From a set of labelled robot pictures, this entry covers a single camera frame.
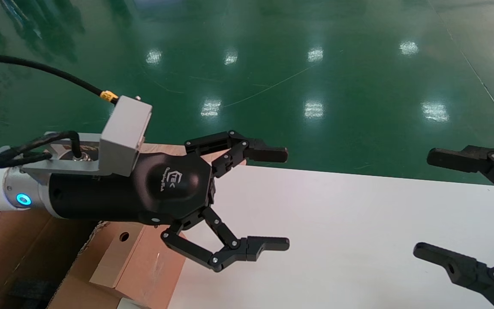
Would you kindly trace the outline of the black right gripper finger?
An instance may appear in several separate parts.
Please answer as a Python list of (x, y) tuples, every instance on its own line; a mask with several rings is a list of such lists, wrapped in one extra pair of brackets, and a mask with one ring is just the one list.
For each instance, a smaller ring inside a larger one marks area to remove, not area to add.
[(416, 258), (441, 266), (453, 284), (482, 295), (494, 306), (494, 267), (425, 242), (414, 246), (413, 254)]
[(428, 153), (427, 163), (448, 170), (480, 173), (494, 184), (494, 148), (466, 146), (459, 152), (433, 148)]

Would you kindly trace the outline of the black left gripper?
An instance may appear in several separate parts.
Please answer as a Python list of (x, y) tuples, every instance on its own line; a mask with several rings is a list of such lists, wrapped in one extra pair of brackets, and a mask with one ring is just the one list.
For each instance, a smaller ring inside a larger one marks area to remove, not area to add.
[[(51, 207), (65, 219), (170, 225), (161, 234), (163, 243), (216, 273), (234, 262), (255, 262), (263, 251), (289, 249), (286, 237), (237, 238), (208, 208), (214, 194), (212, 176), (220, 178), (244, 160), (285, 163), (287, 148), (230, 130), (190, 139), (185, 150), (190, 154), (143, 153), (128, 177), (54, 173), (48, 184)], [(222, 151), (211, 166), (200, 157)], [(180, 236), (185, 226), (202, 219), (223, 244), (221, 250), (212, 253)]]

